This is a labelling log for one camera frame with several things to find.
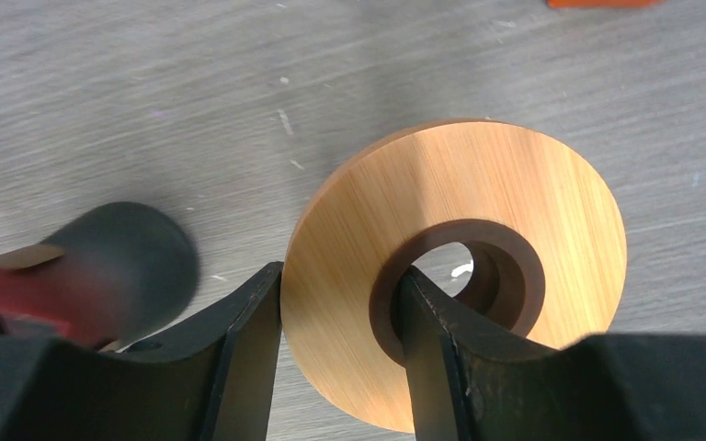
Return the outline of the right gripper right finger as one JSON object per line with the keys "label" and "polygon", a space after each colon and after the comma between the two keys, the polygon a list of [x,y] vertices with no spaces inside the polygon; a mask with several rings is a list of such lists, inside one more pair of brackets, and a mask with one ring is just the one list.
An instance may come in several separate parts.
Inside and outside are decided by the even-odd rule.
{"label": "right gripper right finger", "polygon": [[706,334],[592,334],[554,350],[415,268],[397,309],[419,440],[706,440]]}

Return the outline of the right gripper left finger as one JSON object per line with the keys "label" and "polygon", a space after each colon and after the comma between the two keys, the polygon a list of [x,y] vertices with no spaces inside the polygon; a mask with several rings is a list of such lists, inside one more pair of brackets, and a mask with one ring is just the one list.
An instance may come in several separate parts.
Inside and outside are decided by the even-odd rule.
{"label": "right gripper left finger", "polygon": [[282,265],[127,350],[0,336],[0,440],[263,440]]}

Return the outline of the red black carafe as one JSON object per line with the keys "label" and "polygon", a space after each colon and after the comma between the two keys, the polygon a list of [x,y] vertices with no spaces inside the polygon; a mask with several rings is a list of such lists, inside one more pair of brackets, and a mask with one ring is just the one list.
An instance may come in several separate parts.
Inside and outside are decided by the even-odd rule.
{"label": "red black carafe", "polygon": [[199,277],[196,245],[178,223],[142,203],[108,203],[0,254],[0,335],[125,346],[171,323]]}

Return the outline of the orange coffee filter box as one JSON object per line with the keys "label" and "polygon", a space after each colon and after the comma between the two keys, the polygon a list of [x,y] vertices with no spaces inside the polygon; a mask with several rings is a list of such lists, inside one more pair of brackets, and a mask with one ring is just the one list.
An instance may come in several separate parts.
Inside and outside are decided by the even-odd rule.
{"label": "orange coffee filter box", "polygon": [[644,8],[662,0],[547,0],[552,8]]}

